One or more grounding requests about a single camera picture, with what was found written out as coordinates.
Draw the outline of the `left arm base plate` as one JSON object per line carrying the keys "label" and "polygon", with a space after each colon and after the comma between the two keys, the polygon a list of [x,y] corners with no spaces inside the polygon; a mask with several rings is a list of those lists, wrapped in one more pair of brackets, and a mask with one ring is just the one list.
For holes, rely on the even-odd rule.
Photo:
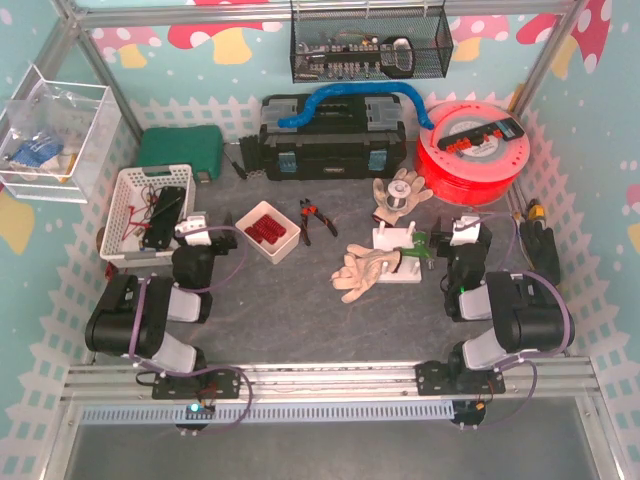
{"label": "left arm base plate", "polygon": [[191,377],[156,376],[152,387],[154,400],[229,400],[238,399],[240,375],[220,369]]}

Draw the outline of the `white peg base plate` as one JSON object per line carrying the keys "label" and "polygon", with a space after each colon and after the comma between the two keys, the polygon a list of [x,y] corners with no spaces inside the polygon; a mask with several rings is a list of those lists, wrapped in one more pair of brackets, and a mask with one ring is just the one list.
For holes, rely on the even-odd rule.
{"label": "white peg base plate", "polygon": [[379,284],[418,284],[422,281],[424,242],[418,239],[415,223],[408,227],[391,227],[385,221],[372,230],[373,248],[395,255],[395,263],[384,262]]}

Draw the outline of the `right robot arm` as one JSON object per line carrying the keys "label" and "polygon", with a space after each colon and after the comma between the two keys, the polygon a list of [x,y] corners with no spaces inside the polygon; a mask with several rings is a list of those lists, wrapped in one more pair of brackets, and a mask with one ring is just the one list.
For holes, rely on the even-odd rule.
{"label": "right robot arm", "polygon": [[553,230],[543,216],[511,217],[513,245],[529,269],[510,272],[486,268],[492,241],[487,215],[466,215],[431,230],[429,246],[447,260],[440,289],[445,313],[456,322],[489,321],[492,326],[452,349],[448,373],[501,371],[528,358],[553,356],[573,341],[574,321],[562,299],[559,256]]}

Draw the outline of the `white spring tray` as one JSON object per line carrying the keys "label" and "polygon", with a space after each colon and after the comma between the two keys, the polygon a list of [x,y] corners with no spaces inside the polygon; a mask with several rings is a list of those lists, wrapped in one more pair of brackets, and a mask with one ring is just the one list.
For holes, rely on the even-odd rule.
{"label": "white spring tray", "polygon": [[275,207],[261,201],[240,218],[235,227],[271,264],[277,265],[299,243],[301,229]]}

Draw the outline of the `beige work glove front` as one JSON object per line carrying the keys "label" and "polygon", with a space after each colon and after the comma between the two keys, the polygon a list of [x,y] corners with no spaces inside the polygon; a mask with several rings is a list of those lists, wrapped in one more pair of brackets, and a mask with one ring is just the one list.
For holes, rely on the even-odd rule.
{"label": "beige work glove front", "polygon": [[383,274],[395,273],[403,259],[400,250],[370,249],[349,244],[343,257],[344,265],[331,275],[333,288],[344,291],[341,301],[353,303],[367,292]]}

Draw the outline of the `green brass valve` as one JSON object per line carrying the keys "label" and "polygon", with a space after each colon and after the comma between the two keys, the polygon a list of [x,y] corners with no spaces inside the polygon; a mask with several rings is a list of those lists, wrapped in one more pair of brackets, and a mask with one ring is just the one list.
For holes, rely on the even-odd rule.
{"label": "green brass valve", "polygon": [[423,258],[430,260],[433,258],[429,248],[429,236],[425,232],[415,232],[411,237],[411,247],[401,247],[400,251],[403,256]]}

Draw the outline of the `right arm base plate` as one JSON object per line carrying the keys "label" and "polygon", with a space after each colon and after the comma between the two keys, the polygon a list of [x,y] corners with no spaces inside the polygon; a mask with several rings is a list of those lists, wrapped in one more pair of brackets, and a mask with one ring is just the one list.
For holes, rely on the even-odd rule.
{"label": "right arm base plate", "polygon": [[457,371],[439,361],[427,361],[414,366],[415,381],[420,396],[504,394],[503,377],[493,370]]}

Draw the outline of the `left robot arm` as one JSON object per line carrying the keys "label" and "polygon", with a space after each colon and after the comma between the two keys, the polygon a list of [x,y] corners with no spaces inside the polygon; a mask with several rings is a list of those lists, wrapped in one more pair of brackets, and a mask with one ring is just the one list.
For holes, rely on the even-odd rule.
{"label": "left robot arm", "polygon": [[232,217],[216,228],[203,216],[190,216],[175,227],[179,246],[171,256],[172,274],[114,275],[85,328],[94,353],[123,357],[160,376],[211,377],[204,353],[167,331],[170,322],[201,324],[213,304],[213,267],[218,256],[238,247]]}

